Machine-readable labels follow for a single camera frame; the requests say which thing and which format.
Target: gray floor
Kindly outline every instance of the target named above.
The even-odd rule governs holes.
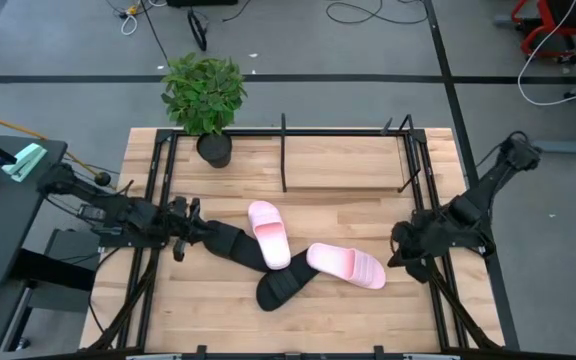
[[[253,0],[228,23],[220,19],[238,7],[199,8],[211,19],[206,55],[231,56],[245,73],[440,75],[428,24],[339,25],[325,16],[328,3]],[[454,75],[516,76],[523,65],[519,38],[490,22],[514,0],[433,3]],[[401,19],[423,15],[418,4],[386,0],[384,9]],[[170,56],[195,51],[183,10],[156,8],[151,15]],[[163,73],[145,17],[130,37],[120,26],[103,0],[9,0],[0,15],[0,75]],[[532,64],[528,74],[562,71],[546,61]],[[576,68],[565,76],[576,76]],[[276,126],[282,112],[295,126],[380,126],[407,113],[417,126],[453,126],[442,84],[247,83],[246,89],[250,96],[237,114],[242,126]],[[526,87],[545,101],[567,89]],[[86,161],[119,170],[131,127],[168,125],[162,90],[157,83],[0,84],[0,118],[66,140]],[[576,102],[534,107],[513,85],[457,85],[457,94],[475,159],[518,129],[539,140],[576,139]],[[46,204],[25,246],[42,251],[54,227],[84,228]],[[522,349],[576,354],[576,156],[545,155],[538,170],[504,188],[495,202],[494,232]],[[33,346],[2,357],[73,351],[83,319],[37,312],[25,334]]]

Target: slipper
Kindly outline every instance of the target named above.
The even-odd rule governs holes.
[[[293,256],[287,268],[270,271],[261,278],[257,285],[257,303],[263,310],[279,308],[319,274],[308,265],[306,251]]]
[[[255,201],[248,207],[248,218],[266,265],[272,270],[288,266],[290,248],[279,210],[269,202]]]
[[[308,248],[308,265],[321,272],[368,289],[386,285],[386,272],[379,261],[357,249],[315,243]]]
[[[208,228],[202,229],[201,233],[194,237],[195,241],[192,243],[201,241],[214,255],[253,270],[270,271],[261,254],[259,243],[246,235],[242,229],[214,220],[208,221],[206,225]]]

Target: black plant pot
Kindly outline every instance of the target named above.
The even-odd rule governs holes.
[[[232,139],[225,133],[203,134],[197,139],[197,152],[212,167],[225,167],[230,163]]]

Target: table leg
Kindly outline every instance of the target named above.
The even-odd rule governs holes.
[[[26,249],[19,251],[11,277],[44,281],[84,291],[92,290],[95,272],[77,265],[51,259]]]

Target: wooden tabletop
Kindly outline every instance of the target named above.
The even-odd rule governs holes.
[[[136,128],[130,133],[119,183],[134,180],[132,196],[144,195],[156,131]],[[459,157],[450,129],[426,129],[426,135],[444,203],[465,190]],[[401,194],[395,191],[408,173],[402,140],[370,139],[286,138],[288,192],[283,193],[279,138],[234,138],[230,165],[213,169],[196,153],[194,139],[184,137],[177,146],[170,199],[199,197],[204,220],[220,220],[248,234],[252,234],[248,205],[267,200],[281,212],[293,254],[323,242],[357,248],[385,266],[392,255],[388,243],[392,226],[409,220],[414,201],[410,187]],[[157,202],[166,146],[153,196]],[[330,172],[336,173],[334,178],[328,176]],[[424,176],[420,180],[429,208]],[[215,257],[202,244],[186,247],[185,260],[178,263],[170,246],[160,257],[147,352],[194,352],[200,344],[207,345],[208,352],[222,353],[365,353],[372,352],[374,345],[383,345],[386,352],[439,350],[429,287],[417,283],[403,268],[386,267],[387,284],[381,290],[319,274],[284,306],[264,312],[255,299],[263,274]],[[97,275],[92,304],[104,326],[123,304],[132,254],[132,249],[121,249]],[[502,344],[484,261],[463,249],[452,249],[451,254],[461,301],[488,336]],[[444,311],[451,344],[456,345],[445,301]],[[138,305],[129,344],[135,343],[140,313]],[[81,346],[99,335],[89,314]]]

